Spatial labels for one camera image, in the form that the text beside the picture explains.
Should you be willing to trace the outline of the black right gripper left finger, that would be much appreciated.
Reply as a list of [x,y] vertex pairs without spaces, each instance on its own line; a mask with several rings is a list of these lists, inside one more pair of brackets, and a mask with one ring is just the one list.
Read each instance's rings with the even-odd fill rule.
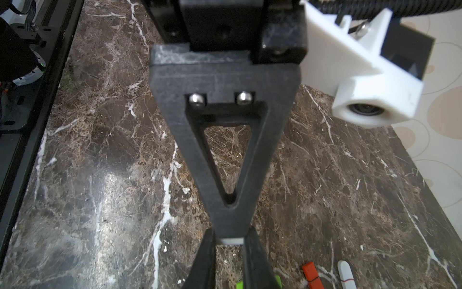
[[216,238],[212,228],[205,231],[183,289],[214,289]]

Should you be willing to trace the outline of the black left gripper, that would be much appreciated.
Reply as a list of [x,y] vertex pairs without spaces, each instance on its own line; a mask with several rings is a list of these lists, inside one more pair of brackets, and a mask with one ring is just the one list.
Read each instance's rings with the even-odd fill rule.
[[156,1],[144,7],[166,43],[193,51],[249,51],[255,63],[299,64],[308,53],[297,1]]

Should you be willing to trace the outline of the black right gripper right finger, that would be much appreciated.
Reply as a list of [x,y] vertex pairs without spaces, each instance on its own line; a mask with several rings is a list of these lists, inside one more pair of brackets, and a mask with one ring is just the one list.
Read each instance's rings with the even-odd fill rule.
[[254,227],[244,237],[243,244],[243,281],[249,283],[251,279],[274,276],[266,253]]

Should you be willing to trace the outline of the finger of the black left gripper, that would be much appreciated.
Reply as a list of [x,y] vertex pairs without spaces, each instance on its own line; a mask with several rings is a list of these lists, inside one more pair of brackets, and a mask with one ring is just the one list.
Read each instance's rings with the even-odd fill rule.
[[218,238],[247,234],[300,81],[298,65],[248,51],[151,49],[150,89]]

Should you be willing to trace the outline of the green usb drive capped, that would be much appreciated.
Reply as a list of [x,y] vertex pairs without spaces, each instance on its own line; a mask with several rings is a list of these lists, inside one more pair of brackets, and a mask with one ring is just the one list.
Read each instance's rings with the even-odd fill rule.
[[236,289],[282,289],[282,281],[279,275],[274,275],[272,278],[269,276],[262,278],[253,278],[249,283],[239,281],[235,285]]

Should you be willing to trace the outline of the red usb drive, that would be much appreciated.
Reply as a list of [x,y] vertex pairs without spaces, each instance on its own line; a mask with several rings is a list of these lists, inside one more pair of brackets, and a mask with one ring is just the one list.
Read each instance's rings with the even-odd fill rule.
[[308,282],[308,289],[324,289],[314,262],[304,264],[302,266],[302,271]]

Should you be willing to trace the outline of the white rounded usb drive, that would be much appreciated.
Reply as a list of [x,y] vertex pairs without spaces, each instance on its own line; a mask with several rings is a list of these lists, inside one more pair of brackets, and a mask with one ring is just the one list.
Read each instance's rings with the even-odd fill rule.
[[357,289],[353,271],[351,270],[350,264],[347,261],[338,261],[338,271],[343,289]]

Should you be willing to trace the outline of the white usb cap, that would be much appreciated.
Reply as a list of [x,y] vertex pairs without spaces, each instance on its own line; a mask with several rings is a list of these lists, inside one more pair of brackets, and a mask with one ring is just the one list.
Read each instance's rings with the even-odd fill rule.
[[223,246],[240,246],[244,244],[244,237],[239,238],[216,238],[216,242]]

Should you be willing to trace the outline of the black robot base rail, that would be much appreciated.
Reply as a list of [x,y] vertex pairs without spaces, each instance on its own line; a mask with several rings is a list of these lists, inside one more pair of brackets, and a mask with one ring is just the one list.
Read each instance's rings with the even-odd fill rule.
[[82,1],[1,2],[1,256],[6,256]]

